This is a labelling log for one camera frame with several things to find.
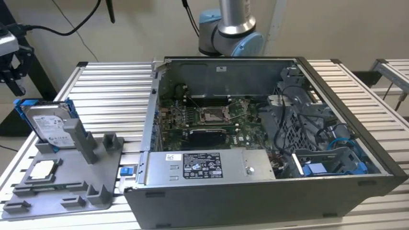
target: hard drive label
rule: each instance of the hard drive label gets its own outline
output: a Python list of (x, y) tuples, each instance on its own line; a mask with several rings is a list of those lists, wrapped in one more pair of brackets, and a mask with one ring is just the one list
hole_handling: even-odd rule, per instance
[(69, 134), (63, 130), (64, 121), (60, 117), (45, 115), (33, 116), (32, 118), (49, 144), (57, 147), (71, 147), (75, 145)]

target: white wall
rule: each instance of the white wall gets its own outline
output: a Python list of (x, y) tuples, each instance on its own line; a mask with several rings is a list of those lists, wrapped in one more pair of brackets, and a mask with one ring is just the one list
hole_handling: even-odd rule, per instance
[[(77, 25), (96, 0), (56, 0), (68, 19)], [(16, 20), (57, 31), (72, 30), (51, 0), (7, 0)], [(253, 0), (257, 29), (268, 34), (275, 0)], [(200, 12), (219, 7), (217, 0), (189, 0), (196, 22)], [(115, 0), (116, 24), (111, 24), (105, 1), (79, 30), (100, 61), (151, 61), (153, 57), (199, 55), (197, 37), (180, 0)], [(60, 37), (35, 30), (28, 40), (57, 89), (79, 61), (95, 61), (76, 34)]]
[(369, 70), (377, 58), (409, 58), (408, 0), (287, 0), (271, 55), (340, 59)]

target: hard drive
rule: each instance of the hard drive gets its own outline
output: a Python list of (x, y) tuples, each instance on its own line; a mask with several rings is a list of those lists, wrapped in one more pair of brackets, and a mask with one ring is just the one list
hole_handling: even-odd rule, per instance
[(73, 140), (63, 129), (67, 119), (79, 118), (73, 103), (69, 99), (64, 102), (17, 99), (15, 100), (15, 108), (43, 143), (49, 143), (59, 149), (75, 147)]

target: blue latch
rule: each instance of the blue latch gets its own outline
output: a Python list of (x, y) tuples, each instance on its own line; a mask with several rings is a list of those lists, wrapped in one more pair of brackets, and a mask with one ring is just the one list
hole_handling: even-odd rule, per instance
[(120, 171), (120, 176), (132, 176), (133, 175), (133, 167), (123, 167)]

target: metal rail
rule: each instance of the metal rail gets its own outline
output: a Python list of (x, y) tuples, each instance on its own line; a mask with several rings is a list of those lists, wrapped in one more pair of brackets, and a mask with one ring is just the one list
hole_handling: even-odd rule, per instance
[(380, 72), (405, 93), (409, 93), (409, 59), (377, 59), (370, 70)]
[[(324, 80), (337, 92), (350, 111), (357, 116), (374, 138), (409, 174), (409, 124), (368, 89), (342, 64), (329, 60), (309, 61)], [(139, 149), (144, 115), (149, 96), (151, 63), (89, 63), (76, 68), (56, 100), (73, 99), (87, 130), (101, 136), (115, 131), (125, 138), (121, 166), (139, 162)], [(12, 197), (15, 184), (21, 181), (24, 169), (37, 150), (35, 136), (25, 141), (0, 182), (0, 212), (4, 202)], [(120, 194), (120, 182), (115, 193)], [(289, 221), (248, 226), (220, 227), (215, 230), (386, 230), (409, 226), (409, 181), (386, 196), (366, 199), (342, 218)], [(137, 229), (139, 225), (123, 196), (113, 200), (107, 210), (71, 213), (52, 218), (23, 221), (0, 221), (0, 229)]]

